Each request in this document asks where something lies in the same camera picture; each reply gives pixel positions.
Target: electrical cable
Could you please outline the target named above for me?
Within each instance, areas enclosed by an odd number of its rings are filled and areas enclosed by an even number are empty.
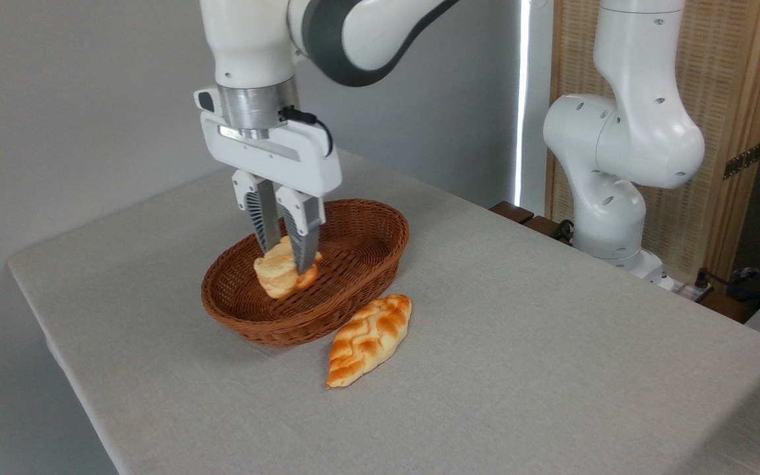
[[[320,121],[314,114],[299,111],[295,106],[289,106],[289,108],[280,109],[280,118],[283,120],[299,121],[300,123],[305,123],[307,125],[320,125],[328,136],[328,153],[326,153],[325,156],[330,156],[330,154],[333,153],[333,134],[330,133],[328,126],[326,126],[323,121]]]
[[[754,292],[754,291],[751,291],[751,290],[749,290],[747,288],[742,288],[741,286],[737,286],[737,285],[733,284],[732,282],[728,282],[727,280],[722,279],[721,277],[715,276],[715,274],[712,274],[711,272],[709,272],[709,270],[706,269],[705,267],[703,267],[702,269],[700,269],[699,273],[697,273],[697,280],[700,280],[700,277],[701,277],[700,274],[705,274],[705,276],[709,276],[712,279],[717,280],[717,282],[723,284],[724,286],[726,286],[726,288],[733,289],[733,290],[735,290],[737,292],[741,292],[742,294],[751,295],[754,298],[760,298],[760,292]]]

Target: light strip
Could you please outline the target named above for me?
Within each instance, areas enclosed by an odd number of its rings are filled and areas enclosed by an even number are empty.
[[[521,3],[520,33],[520,75],[518,77],[518,135],[515,145],[515,205],[521,205],[522,156],[524,148],[524,121],[527,110],[528,70],[530,70],[530,0]]]

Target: pastry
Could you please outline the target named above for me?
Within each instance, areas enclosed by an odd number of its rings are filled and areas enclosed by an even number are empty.
[[[254,261],[254,271],[257,280],[271,298],[287,298],[299,290],[313,285],[319,277],[319,262],[321,253],[316,252],[313,267],[298,276],[298,266],[292,255],[292,244],[289,236],[280,238],[280,243],[272,247],[265,256]]]
[[[406,336],[412,301],[404,295],[372,300],[340,328],[330,348],[327,386],[344,387],[391,358]]]

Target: brown woven basket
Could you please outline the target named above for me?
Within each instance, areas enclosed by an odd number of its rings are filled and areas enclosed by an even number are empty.
[[[210,316],[254,343],[313,342],[349,321],[395,279],[410,225],[391,206],[368,199],[325,204],[319,279],[284,300],[266,295],[254,273],[263,252],[253,234],[226,250],[205,274],[201,299]],[[286,235],[283,219],[280,233]]]

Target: robotic arm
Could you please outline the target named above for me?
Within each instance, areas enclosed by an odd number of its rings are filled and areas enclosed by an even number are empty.
[[[237,169],[236,200],[263,252],[280,240],[280,208],[298,271],[307,270],[325,223],[323,197],[342,181],[328,130],[296,110],[296,61],[310,58],[340,84],[374,84],[456,2],[201,0],[216,81],[195,93],[201,125],[214,158]]]
[[[562,96],[544,127],[570,182],[574,247],[657,284],[663,268],[641,249],[646,207],[631,182],[679,187],[703,161],[703,134],[676,88],[684,7],[685,0],[601,0],[594,65],[616,99]]]

